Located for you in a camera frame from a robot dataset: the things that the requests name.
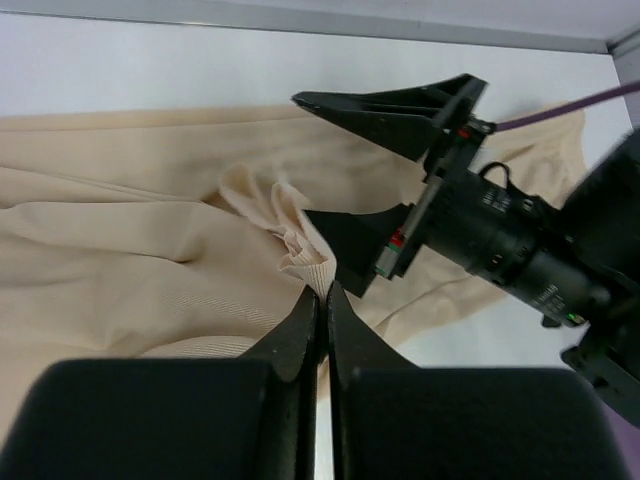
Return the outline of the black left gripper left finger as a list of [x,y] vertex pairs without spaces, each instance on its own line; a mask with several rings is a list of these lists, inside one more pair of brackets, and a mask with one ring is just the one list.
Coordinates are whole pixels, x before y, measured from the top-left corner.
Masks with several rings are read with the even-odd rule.
[[236,358],[83,359],[31,387],[1,452],[5,479],[309,479],[316,330],[305,290]]

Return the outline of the beige trousers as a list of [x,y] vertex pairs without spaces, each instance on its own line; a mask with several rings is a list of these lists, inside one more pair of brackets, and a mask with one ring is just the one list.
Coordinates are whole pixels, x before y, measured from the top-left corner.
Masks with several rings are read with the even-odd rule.
[[419,165],[290,106],[1,123],[1,363],[234,356],[328,289],[308,209],[420,195]]

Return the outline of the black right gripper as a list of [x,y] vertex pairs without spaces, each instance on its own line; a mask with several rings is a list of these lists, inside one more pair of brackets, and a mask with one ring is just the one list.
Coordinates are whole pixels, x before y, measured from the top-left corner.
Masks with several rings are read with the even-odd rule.
[[505,130],[473,116],[488,83],[462,74],[374,93],[301,91],[302,110],[411,161],[424,193],[370,214],[305,210],[336,262],[336,280],[361,298],[376,275],[408,269],[421,247],[494,284],[551,320],[583,320],[612,302],[613,288],[574,252],[558,208],[511,179],[514,162],[561,154],[576,113]]

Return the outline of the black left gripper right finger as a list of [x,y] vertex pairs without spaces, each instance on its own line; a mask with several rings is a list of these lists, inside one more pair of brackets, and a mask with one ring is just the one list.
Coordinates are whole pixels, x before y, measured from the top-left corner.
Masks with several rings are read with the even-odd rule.
[[327,297],[338,479],[626,479],[602,408],[557,368],[421,368]]

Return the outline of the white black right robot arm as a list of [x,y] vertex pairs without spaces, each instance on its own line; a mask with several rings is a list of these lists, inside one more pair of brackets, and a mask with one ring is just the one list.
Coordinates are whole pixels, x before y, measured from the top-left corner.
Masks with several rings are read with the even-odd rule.
[[362,296],[403,276],[422,247],[514,296],[546,328],[585,326],[563,362],[630,423],[639,420],[639,135],[630,133],[563,206],[495,184],[471,163],[491,136],[638,91],[629,83],[520,119],[492,123],[473,109],[485,82],[463,74],[376,93],[302,91],[304,111],[425,171],[410,204],[373,214],[309,211],[337,261],[342,287]]

